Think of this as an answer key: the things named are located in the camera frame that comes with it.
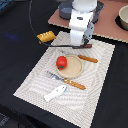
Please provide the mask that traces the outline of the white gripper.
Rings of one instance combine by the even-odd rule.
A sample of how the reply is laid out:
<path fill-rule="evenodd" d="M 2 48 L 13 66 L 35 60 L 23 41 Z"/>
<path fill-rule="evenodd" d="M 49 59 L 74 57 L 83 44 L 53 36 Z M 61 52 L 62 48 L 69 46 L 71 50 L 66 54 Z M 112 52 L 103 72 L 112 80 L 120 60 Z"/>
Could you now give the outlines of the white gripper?
<path fill-rule="evenodd" d="M 73 46 L 86 46 L 92 38 L 94 24 L 92 23 L 92 12 L 80 12 L 72 10 L 70 27 L 70 40 Z"/>

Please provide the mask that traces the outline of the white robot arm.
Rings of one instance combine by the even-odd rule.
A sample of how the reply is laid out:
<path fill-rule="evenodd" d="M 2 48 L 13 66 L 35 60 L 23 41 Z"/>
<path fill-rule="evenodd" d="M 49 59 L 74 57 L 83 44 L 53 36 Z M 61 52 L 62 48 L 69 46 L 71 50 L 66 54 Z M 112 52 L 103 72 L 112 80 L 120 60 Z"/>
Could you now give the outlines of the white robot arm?
<path fill-rule="evenodd" d="M 73 0 L 70 27 L 70 40 L 73 46 L 82 44 L 85 31 L 92 25 L 97 0 Z"/>

